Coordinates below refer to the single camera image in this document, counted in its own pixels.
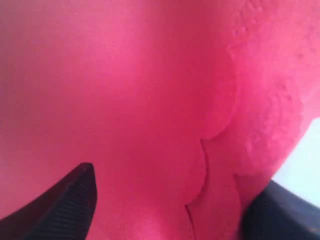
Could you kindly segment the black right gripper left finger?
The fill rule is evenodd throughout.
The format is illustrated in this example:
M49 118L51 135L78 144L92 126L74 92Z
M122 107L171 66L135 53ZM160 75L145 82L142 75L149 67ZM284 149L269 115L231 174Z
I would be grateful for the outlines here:
M42 195L0 220L2 240L84 240L97 205L92 163L79 164Z

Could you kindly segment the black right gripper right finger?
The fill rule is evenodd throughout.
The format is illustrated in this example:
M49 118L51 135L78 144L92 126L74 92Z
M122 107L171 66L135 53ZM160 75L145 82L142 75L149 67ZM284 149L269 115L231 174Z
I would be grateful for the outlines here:
M242 218L244 240L319 240L320 209L274 181Z

